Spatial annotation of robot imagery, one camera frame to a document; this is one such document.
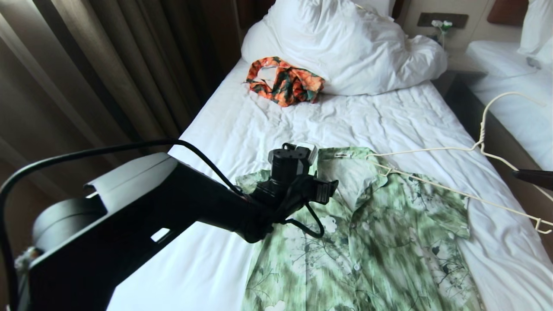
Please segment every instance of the clothes hanger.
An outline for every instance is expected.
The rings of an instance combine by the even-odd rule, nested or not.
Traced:
[[[437,183],[433,183],[429,180],[426,180],[426,179],[422,179],[422,178],[419,178],[417,176],[414,176],[412,174],[409,174],[409,173],[406,173],[406,172],[403,172],[401,170],[397,170],[395,168],[392,168],[392,167],[388,167],[386,165],[382,165],[382,164],[379,164],[379,163],[376,163],[374,161],[371,161],[369,160],[368,158],[369,157],[383,157],[383,156],[390,156],[390,155],[393,155],[393,154],[403,154],[403,153],[411,153],[411,152],[421,152],[421,151],[439,151],[439,150],[459,150],[459,151],[465,151],[465,152],[470,152],[470,151],[473,151],[475,150],[478,146],[480,146],[480,153],[482,153],[483,155],[487,156],[487,157],[490,157],[490,158],[494,158],[494,159],[497,159],[497,160],[500,160],[501,162],[503,162],[505,165],[507,165],[509,168],[511,168],[513,171],[515,172],[519,172],[520,170],[515,167],[514,165],[512,165],[511,163],[509,163],[507,160],[503,159],[502,157],[498,157],[497,155],[494,155],[494,154],[490,154],[490,153],[487,153],[484,151],[484,139],[486,137],[486,114],[488,113],[488,110],[490,108],[490,106],[496,102],[498,99],[500,99],[501,97],[504,97],[504,96],[507,96],[507,95],[519,95],[519,96],[522,96],[540,106],[544,106],[544,104],[534,100],[534,99],[531,99],[529,98],[528,96],[522,94],[522,93],[519,93],[519,92],[506,92],[506,93],[503,93],[503,94],[500,94],[498,96],[496,96],[494,99],[492,99],[488,105],[486,105],[486,108],[484,109],[484,113],[482,114],[482,122],[480,123],[480,139],[471,147],[471,148],[457,148],[457,147],[441,147],[441,148],[427,148],[427,149],[417,149],[417,150],[410,150],[410,151],[400,151],[400,152],[391,152],[391,153],[373,153],[373,154],[369,154],[365,157],[365,160],[367,160],[368,162],[372,163],[373,165],[375,166],[378,166],[378,167],[381,167],[381,168],[384,168],[386,169],[386,173],[382,174],[382,173],[379,173],[380,175],[382,176],[388,176],[390,173],[397,173],[397,174],[401,174],[401,175],[405,175],[405,176],[408,176],[408,177],[411,177],[413,179],[416,179],[416,180],[419,180],[421,182],[424,182],[424,183],[428,183],[428,184],[431,184],[433,186],[436,186],[436,187],[439,187],[439,188],[443,188],[443,189],[446,189],[446,190],[449,190],[449,191],[452,191],[452,192],[455,192],[455,193],[458,193],[458,194],[461,194],[461,195],[464,195],[468,198],[471,198],[471,199],[474,199],[474,200],[478,200],[478,201],[481,201],[483,203],[486,203],[486,204],[489,204],[489,205],[492,205],[492,206],[495,206],[495,207],[498,207],[498,208],[502,208],[504,210],[508,210],[510,212],[513,212],[515,214],[518,214],[518,215],[521,215],[521,216],[525,216],[525,217],[528,217],[530,219],[533,219],[536,221],[536,225],[534,226],[534,229],[541,233],[541,234],[549,234],[551,233],[553,230],[552,229],[549,229],[547,231],[544,231],[544,230],[540,230],[540,225],[542,224],[547,224],[549,226],[552,226],[553,227],[553,223],[549,222],[549,221],[545,221],[543,220],[542,218],[539,218],[539,217],[534,217],[532,215],[528,215],[526,213],[523,213],[523,212],[520,212],[520,211],[517,211],[517,210],[514,210],[514,209],[510,209],[510,208],[507,208],[505,206],[502,206],[502,205],[498,205],[498,204],[495,204],[493,202],[490,202],[488,200],[484,200],[484,199],[480,199],[472,194],[468,194],[468,193],[463,193],[463,192],[460,192],[460,191],[457,191],[455,189],[452,189],[452,188],[449,188],[449,187],[446,187],[446,186],[443,186],[443,185],[440,185],[440,184],[437,184]],[[538,187],[537,185],[532,185],[534,187],[536,187],[536,189],[541,192],[544,196],[546,196],[549,200],[551,200],[553,202],[553,198],[547,193],[545,192],[542,188]]]

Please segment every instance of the shirt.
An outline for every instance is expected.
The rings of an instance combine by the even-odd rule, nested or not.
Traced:
[[[315,239],[293,225],[274,225],[255,246],[244,311],[484,309],[455,243],[469,238],[466,198],[385,175],[366,161],[372,153],[319,150],[311,173],[340,181],[327,205],[311,203],[325,234]],[[379,157],[369,160],[389,166]],[[268,177],[263,170],[237,183],[251,193]],[[292,216],[318,230],[307,209]]]

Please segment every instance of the orange patterned clothing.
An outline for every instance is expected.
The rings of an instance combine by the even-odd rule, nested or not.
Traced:
[[[273,88],[264,80],[254,80],[263,67],[276,67]],[[294,67],[275,56],[253,62],[246,82],[249,83],[250,90],[276,102],[281,107],[288,107],[302,101],[314,103],[323,88],[325,79],[306,69]]]

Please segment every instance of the white bed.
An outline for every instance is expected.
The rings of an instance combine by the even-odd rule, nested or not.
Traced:
[[[518,43],[475,41],[466,54],[489,72],[485,77],[465,79],[480,102],[487,104],[504,92],[521,92],[539,102],[507,96],[490,112],[509,131],[543,170],[553,170],[553,75],[544,66],[538,70],[517,53]]]
[[[240,60],[181,136],[230,180],[268,168],[268,152],[290,141],[382,153],[474,143],[429,82],[377,96],[323,95],[316,104],[281,108],[248,91],[242,83],[247,70]],[[215,178],[188,150],[173,147],[170,154]],[[522,211],[477,152],[389,159]],[[459,246],[487,309],[551,309],[553,266],[528,219],[478,201],[468,210],[472,237]],[[252,245],[236,234],[196,223],[120,284],[108,310],[240,310],[251,254]]]

